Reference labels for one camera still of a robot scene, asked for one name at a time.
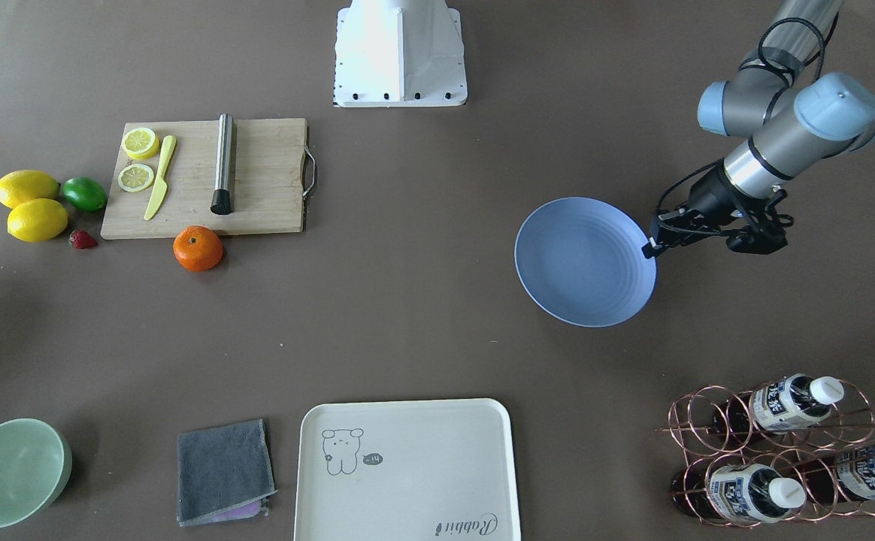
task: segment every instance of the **orange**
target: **orange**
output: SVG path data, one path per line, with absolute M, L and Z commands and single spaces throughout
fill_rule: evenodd
M 174 257 L 188 271 L 206 271 L 224 257 L 220 237 L 203 225 L 191 225 L 174 239 Z

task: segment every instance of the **white bottle cap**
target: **white bottle cap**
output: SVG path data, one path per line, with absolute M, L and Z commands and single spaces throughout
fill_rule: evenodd
M 846 396 L 842 382 L 832 376 L 813 379 L 809 391 L 812 392 L 812 398 L 825 405 L 834 404 Z
M 805 504 L 805 488 L 800 482 L 787 477 L 778 477 L 768 483 L 768 496 L 775 506 L 796 509 Z

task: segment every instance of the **copper wire rack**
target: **copper wire rack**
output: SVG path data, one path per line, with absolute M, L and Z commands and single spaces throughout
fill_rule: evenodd
M 761 523 L 731 523 L 702 516 L 692 506 L 692 497 L 707 490 L 697 483 L 713 470 L 729 464 L 759 463 L 771 466 L 782 476 L 792 477 L 805 487 L 806 503 L 794 516 L 783 521 L 821 521 L 832 516 L 875 517 L 875 500 L 854 501 L 837 482 L 834 465 L 843 451 L 875 443 L 875 414 L 870 401 L 858 387 L 841 380 L 846 396 L 832 404 L 831 415 L 821 425 L 792 431 L 763 431 L 747 407 L 754 390 L 734 393 L 708 385 L 678 398 L 668 408 L 667 431 L 685 455 L 685 469 L 672 479 L 669 496 L 687 503 L 702 524 L 719 527 L 756 527 Z M 764 382 L 754 389 L 770 384 Z M 748 414 L 747 431 L 734 431 L 727 408 L 736 403 Z M 830 482 L 831 497 L 822 497 L 811 486 L 812 479 Z

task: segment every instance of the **yellow knife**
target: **yellow knife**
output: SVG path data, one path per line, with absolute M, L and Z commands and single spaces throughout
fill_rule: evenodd
M 176 137 L 163 138 L 163 143 L 160 144 L 160 163 L 156 166 L 156 177 L 153 178 L 150 202 L 147 203 L 147 211 L 143 213 L 143 219 L 152 219 L 156 210 L 160 208 L 164 195 L 167 195 L 167 181 L 163 177 L 167 174 L 167 165 L 170 165 L 170 157 L 174 155 L 174 148 L 177 148 Z

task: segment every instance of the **white tray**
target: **white tray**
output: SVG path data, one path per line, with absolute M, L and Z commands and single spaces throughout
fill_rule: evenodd
M 503 405 L 469 398 L 322 404 L 307 412 L 295 541 L 447 537 L 521 538 Z

